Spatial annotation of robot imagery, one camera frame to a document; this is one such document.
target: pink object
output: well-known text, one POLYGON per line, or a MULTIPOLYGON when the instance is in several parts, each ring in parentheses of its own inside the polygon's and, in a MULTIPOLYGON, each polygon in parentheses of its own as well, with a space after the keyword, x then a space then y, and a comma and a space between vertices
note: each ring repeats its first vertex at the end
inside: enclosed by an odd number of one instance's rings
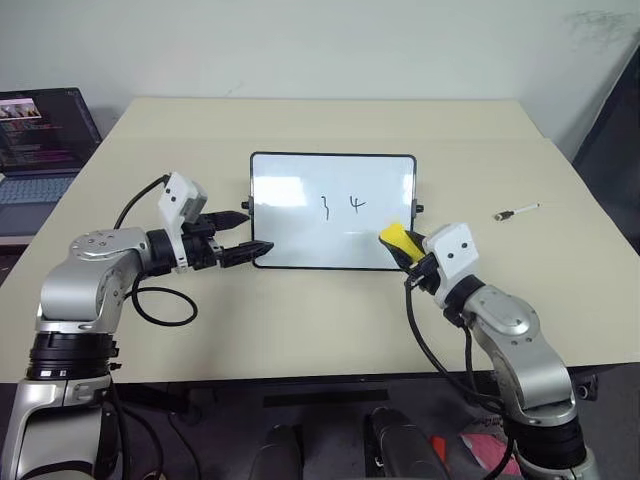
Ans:
MULTIPOLYGON (((493 435, 485 433, 463 433, 460 435, 464 444, 471 450, 482 468, 491 471, 500 463, 507 446, 493 435)), ((515 458, 511 460, 502 471, 509 475, 520 475, 520 467, 515 458)))

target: whiteboard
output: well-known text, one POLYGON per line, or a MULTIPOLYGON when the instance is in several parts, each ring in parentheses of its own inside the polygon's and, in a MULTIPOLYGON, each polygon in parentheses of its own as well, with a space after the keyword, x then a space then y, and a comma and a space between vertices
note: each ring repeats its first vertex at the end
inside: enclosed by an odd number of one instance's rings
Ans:
POLYGON ((413 226, 411 155, 256 152, 252 236, 273 242, 258 267, 397 270, 381 230, 413 226))

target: white wall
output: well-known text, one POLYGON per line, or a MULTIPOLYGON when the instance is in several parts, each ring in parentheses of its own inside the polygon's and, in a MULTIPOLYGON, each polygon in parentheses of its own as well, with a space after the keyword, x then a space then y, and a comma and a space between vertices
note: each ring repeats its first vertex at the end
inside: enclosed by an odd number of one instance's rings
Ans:
POLYGON ((517 98, 572 157, 638 0, 0 0, 0 89, 132 97, 517 98))

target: laptop screen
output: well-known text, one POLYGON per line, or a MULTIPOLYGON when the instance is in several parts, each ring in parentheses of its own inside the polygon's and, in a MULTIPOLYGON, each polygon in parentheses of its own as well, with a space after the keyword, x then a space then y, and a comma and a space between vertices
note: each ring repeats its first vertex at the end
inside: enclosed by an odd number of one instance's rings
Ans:
POLYGON ((0 171, 79 171, 101 142, 77 88, 0 92, 0 171))

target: laptop keyboard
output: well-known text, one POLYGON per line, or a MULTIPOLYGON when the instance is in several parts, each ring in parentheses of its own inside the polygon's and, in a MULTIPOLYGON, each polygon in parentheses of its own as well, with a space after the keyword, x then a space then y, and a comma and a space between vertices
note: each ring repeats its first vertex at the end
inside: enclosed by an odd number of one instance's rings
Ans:
POLYGON ((0 184, 0 204, 57 202, 74 177, 10 179, 0 184))

